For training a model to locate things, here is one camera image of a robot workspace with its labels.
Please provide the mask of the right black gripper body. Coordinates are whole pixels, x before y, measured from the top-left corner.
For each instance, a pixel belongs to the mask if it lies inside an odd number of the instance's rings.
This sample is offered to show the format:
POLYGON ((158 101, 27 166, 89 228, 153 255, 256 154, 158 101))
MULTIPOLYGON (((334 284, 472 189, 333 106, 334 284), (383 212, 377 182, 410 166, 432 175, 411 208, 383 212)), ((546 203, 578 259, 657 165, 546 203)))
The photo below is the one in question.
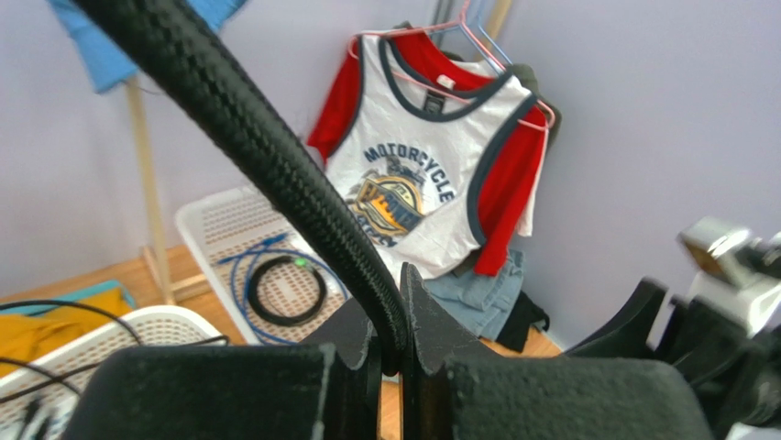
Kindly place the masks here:
POLYGON ((754 336, 707 304, 673 300, 655 353, 695 392, 713 436, 736 424, 780 429, 780 327, 754 336))

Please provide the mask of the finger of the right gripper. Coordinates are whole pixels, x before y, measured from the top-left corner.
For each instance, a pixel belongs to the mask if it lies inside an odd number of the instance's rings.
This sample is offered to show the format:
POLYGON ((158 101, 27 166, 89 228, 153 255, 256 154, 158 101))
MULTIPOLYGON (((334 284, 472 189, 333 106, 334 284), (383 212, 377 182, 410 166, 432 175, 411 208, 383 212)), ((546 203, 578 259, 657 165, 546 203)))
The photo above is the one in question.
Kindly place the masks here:
POLYGON ((564 352, 579 358, 653 358, 648 336, 665 302, 667 289, 643 278, 623 307, 593 334, 564 352))

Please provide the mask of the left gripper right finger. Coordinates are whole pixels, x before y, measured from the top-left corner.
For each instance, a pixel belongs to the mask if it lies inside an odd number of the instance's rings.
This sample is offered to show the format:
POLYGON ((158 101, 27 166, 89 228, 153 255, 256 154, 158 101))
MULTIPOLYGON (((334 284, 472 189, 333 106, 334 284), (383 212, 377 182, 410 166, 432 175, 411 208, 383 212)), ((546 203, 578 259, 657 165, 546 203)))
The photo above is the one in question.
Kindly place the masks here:
POLYGON ((709 439, 683 377, 653 360, 504 357, 401 269, 410 317, 401 371, 405 439, 709 439))

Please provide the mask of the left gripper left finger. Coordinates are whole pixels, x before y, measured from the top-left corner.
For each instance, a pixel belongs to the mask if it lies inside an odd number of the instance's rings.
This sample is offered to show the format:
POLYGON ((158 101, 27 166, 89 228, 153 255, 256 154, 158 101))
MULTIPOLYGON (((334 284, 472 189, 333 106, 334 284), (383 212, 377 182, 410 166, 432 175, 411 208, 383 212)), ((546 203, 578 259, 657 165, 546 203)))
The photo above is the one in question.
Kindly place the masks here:
POLYGON ((379 345, 356 301, 295 346, 137 346, 92 375, 67 439, 374 439, 379 345))

